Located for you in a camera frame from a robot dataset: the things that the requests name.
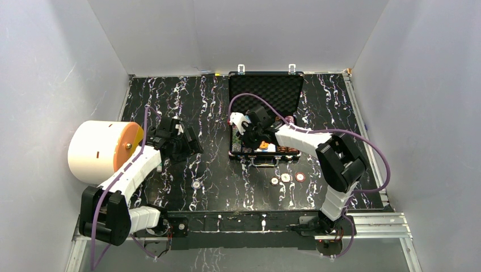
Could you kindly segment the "blue ten chip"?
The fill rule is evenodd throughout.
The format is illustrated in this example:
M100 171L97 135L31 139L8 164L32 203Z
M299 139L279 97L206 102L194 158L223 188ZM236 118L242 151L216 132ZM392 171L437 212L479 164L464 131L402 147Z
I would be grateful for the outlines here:
M199 182L199 181L193 181L191 187L192 187L193 189L199 189L199 188L201 188L201 182Z

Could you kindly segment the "yellow big blind button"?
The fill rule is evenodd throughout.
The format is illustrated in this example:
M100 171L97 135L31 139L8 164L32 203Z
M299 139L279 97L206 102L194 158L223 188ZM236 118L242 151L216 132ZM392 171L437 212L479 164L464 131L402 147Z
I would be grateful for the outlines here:
M265 141L262 141L261 145L259 146L261 150L267 150L268 147L269 147L269 143L266 143Z

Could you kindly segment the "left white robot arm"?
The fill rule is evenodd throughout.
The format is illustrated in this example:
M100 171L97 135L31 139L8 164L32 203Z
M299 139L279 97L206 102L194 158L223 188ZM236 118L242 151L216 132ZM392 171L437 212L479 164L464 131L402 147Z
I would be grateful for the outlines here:
M82 193L79 233L115 246L146 229L156 236L164 235L170 226L166 212L152 205L131 209L128 202L152 171L162 171L165 162L186 162L203 152L193 127L183 126L176 117L165 117L144 130L126 162L109 179L88 186Z

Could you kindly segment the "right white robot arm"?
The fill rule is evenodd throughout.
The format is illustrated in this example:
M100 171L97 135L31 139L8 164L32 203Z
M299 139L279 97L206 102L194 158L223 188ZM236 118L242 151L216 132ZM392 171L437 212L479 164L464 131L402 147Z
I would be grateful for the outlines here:
M238 129L238 138L251 149L269 143L316 156L327 191L319 218L311 225L314 230L328 235L341 229L347 202L367 170L364 155L347 133L308 131L283 117L269 115L262 106L246 113L231 113L229 123Z

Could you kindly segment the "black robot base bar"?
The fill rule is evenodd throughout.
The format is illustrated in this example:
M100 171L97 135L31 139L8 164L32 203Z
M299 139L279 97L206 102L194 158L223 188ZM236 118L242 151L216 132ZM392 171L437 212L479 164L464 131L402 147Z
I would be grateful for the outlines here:
M320 211L169 211L174 249L297 248L341 252L357 234L352 216Z

